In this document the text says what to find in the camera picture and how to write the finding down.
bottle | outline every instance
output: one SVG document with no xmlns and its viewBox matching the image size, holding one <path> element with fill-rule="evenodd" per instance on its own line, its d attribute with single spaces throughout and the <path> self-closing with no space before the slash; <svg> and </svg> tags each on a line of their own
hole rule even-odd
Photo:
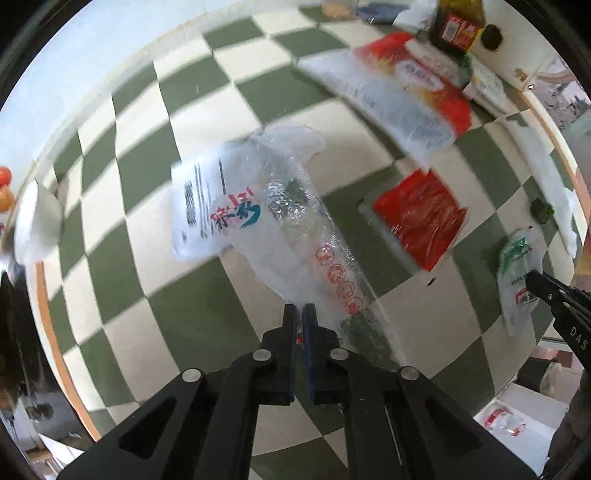
<svg viewBox="0 0 591 480">
<path fill-rule="evenodd" d="M 506 408 L 495 403 L 485 420 L 485 429 L 517 437 L 525 430 L 525 423 L 521 417 L 513 415 Z"/>
<path fill-rule="evenodd" d="M 429 40 L 441 51 L 461 59 L 484 26 L 482 0 L 439 0 Z"/>
</svg>

red label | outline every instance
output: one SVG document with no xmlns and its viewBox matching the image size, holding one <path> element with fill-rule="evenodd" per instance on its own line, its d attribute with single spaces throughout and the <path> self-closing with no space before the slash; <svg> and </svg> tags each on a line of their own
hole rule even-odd
<svg viewBox="0 0 591 480">
<path fill-rule="evenodd" d="M 336 287 L 336 294 L 339 296 L 341 301 L 345 301 L 348 298 L 351 298 L 355 293 L 355 285 L 351 281 L 344 281 L 339 283 Z"/>
<path fill-rule="evenodd" d="M 449 14 L 440 38 L 463 51 L 468 51 L 474 43 L 476 35 L 478 35 L 478 27 L 475 24 L 457 15 Z"/>
<path fill-rule="evenodd" d="M 316 252 L 316 260 L 318 260 L 320 265 L 330 265 L 333 261 L 335 261 L 335 251 L 332 250 L 330 245 L 320 247 Z"/>
<path fill-rule="evenodd" d="M 337 263 L 329 268 L 326 275 L 331 283 L 341 283 L 345 279 L 346 274 L 344 266 Z"/>
</svg>

orange baseboard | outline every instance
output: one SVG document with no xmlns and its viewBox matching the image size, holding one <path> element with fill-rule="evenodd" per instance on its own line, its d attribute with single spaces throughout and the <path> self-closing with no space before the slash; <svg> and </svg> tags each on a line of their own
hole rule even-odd
<svg viewBox="0 0 591 480">
<path fill-rule="evenodd" d="M 88 410 L 86 410 L 86 407 L 82 403 L 82 400 L 76 391 L 74 382 L 72 381 L 70 373 L 66 367 L 64 358 L 61 355 L 60 348 L 57 343 L 56 333 L 53 330 L 51 314 L 49 312 L 49 301 L 47 300 L 47 290 L 45 288 L 45 271 L 43 263 L 39 262 L 35 267 L 35 273 L 37 276 L 37 301 L 39 303 L 39 311 L 41 312 L 41 323 L 43 324 L 43 329 L 45 330 L 46 337 L 49 340 L 49 345 L 51 346 L 51 354 L 53 355 L 53 359 L 57 365 L 57 372 L 59 373 L 61 381 L 64 385 L 64 394 L 72 405 L 72 408 L 78 414 L 78 417 L 80 418 L 82 425 L 84 425 L 84 428 L 88 431 L 88 434 L 94 441 L 97 442 L 100 440 L 100 433 L 95 427 L 95 424 L 90 418 Z"/>
</svg>

metal screw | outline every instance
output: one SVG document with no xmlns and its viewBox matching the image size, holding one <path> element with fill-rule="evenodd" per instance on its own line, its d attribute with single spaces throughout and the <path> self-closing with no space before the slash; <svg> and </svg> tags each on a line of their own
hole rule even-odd
<svg viewBox="0 0 591 480">
<path fill-rule="evenodd" d="M 330 357 L 332 360 L 346 360 L 349 356 L 349 352 L 344 348 L 333 348 L 330 351 Z"/>
<path fill-rule="evenodd" d="M 201 372 L 196 368 L 187 368 L 183 372 L 183 380 L 187 383 L 195 383 L 201 378 Z"/>
<path fill-rule="evenodd" d="M 405 380 L 414 381 L 418 378 L 418 370 L 414 367 L 404 367 L 400 371 L 400 376 Z"/>
<path fill-rule="evenodd" d="M 259 348 L 258 350 L 255 350 L 252 353 L 252 357 L 257 362 L 266 362 L 267 360 L 269 360 L 271 358 L 271 352 L 269 350 L 264 349 L 264 348 Z"/>
</svg>

black object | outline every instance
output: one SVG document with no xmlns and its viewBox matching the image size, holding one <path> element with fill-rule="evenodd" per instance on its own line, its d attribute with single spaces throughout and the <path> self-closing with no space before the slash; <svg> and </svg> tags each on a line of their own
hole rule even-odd
<svg viewBox="0 0 591 480">
<path fill-rule="evenodd" d="M 550 305 L 554 329 L 577 356 L 583 368 L 591 372 L 591 296 L 569 287 L 548 274 L 530 272 L 527 289 Z"/>
<path fill-rule="evenodd" d="M 480 41 L 484 48 L 490 51 L 497 51 L 503 43 L 501 29 L 493 24 L 488 24 L 480 34 Z"/>
<path fill-rule="evenodd" d="M 342 405 L 352 479 L 536 478 L 418 370 L 387 371 L 340 348 L 311 304 L 301 318 L 310 398 Z M 294 399 L 297 319 L 286 305 L 260 349 L 212 374 L 185 370 L 59 480 L 246 480 L 258 406 Z"/>
<path fill-rule="evenodd" d="M 557 363 L 554 359 L 529 357 L 519 369 L 515 383 L 540 393 L 542 379 L 548 367 L 554 363 Z"/>
<path fill-rule="evenodd" d="M 406 5 L 369 4 L 357 9 L 357 16 L 371 24 L 392 25 L 400 12 L 408 10 Z"/>
<path fill-rule="evenodd" d="M 531 202 L 530 207 L 531 216 L 540 224 L 548 223 L 548 220 L 554 215 L 552 205 L 546 203 L 540 198 L 536 198 Z"/>
</svg>

